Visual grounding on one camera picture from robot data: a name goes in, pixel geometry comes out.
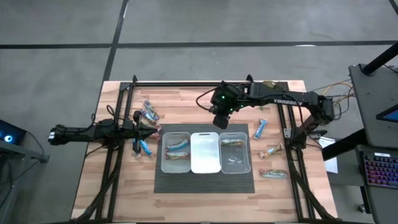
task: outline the blue light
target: blue light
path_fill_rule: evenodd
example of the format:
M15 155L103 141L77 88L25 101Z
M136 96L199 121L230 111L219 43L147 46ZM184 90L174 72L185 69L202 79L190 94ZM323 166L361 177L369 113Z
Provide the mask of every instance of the blue light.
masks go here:
M11 142L12 141L12 137L11 136L6 136L6 137L4 137L4 140L6 142Z

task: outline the keyboard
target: keyboard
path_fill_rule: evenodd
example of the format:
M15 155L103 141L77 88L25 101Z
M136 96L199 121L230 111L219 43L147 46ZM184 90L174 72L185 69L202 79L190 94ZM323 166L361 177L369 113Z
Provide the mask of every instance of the keyboard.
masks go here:
M364 154L368 185L398 189L398 157Z

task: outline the concrete floor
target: concrete floor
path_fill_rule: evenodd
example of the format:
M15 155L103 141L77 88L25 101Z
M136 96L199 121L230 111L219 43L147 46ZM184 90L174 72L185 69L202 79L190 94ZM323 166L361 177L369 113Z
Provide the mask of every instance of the concrete floor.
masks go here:
M122 0L5 0L0 44L111 43ZM388 0L130 1L120 42L396 40ZM119 49L110 80L304 80L308 90L348 78L385 45L224 49ZM109 49L0 50L0 119L28 129L51 155L27 175L11 223L70 217L86 144L50 146L55 124L86 126L95 111ZM391 64L398 65L398 60ZM345 89L335 88L330 94ZM342 138L362 127L355 99L325 129ZM356 187L332 185L339 217L372 222L356 211Z

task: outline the wooden table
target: wooden table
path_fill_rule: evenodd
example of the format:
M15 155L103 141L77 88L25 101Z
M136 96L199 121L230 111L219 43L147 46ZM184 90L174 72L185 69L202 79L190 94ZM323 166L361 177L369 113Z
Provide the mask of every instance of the wooden table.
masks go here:
M305 91L302 80L288 81L288 83L292 91ZM97 120L111 117L105 107L106 105L116 107L119 84L120 82L104 83L99 99ZM130 114L143 108L144 100L150 100L160 116L160 123L212 123L214 115L199 108L195 103L196 97L208 89L204 87L136 87ZM210 106L210 98L211 94L206 95L200 103ZM126 97L122 105L122 114L125 102ZM300 125L298 109L294 108L294 110L297 125ZM303 113L305 119L309 112L303 109ZM254 194L155 194L155 159L147 156L135 159L132 155L131 141L126 141L114 209L114 222L297 221L290 179L265 179L259 175L258 171L260 168L289 170L284 151L264 160L258 155L260 151L275 147L283 141L276 105L266 105L262 111L257 107L244 108L232 115L230 123L247 123L250 136L252 136L259 126L260 117L267 118L268 124L260 140L250 139L256 191ZM286 118L287 123L290 123L289 116L286 115ZM151 149L156 151L157 143L155 141L148 141L148 143ZM88 151L98 146L99 144L91 143ZM317 147L307 146L303 155L312 192L328 212L337 217L321 151ZM86 158L72 218L81 215L98 193L105 157L106 150L100 149ZM305 217L308 217L301 191L300 198ZM107 204L105 201L104 216L108 211Z

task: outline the black rubber mat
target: black rubber mat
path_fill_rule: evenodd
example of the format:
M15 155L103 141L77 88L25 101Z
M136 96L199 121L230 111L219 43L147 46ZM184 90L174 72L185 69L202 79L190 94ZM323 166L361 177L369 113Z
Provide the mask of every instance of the black rubber mat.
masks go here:
M249 139L246 124L230 124L221 130L213 124L161 124L160 136L168 132L186 131L190 134L200 132L243 132ZM157 151L162 150L159 144ZM248 155L251 165L250 141L248 140ZM160 169L161 153L156 156L155 193L254 193L253 171L247 174L194 174L192 171L184 174L166 174Z

